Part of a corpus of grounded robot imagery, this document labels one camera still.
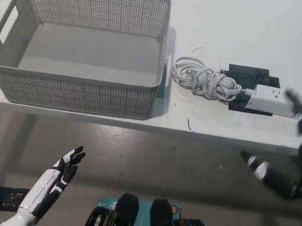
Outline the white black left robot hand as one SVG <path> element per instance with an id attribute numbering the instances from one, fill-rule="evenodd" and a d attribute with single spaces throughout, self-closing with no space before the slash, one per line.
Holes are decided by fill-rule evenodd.
<path id="1" fill-rule="evenodd" d="M 84 148 L 79 146 L 62 156 L 40 176 L 19 207 L 40 220 L 70 183 L 85 154 Z"/>

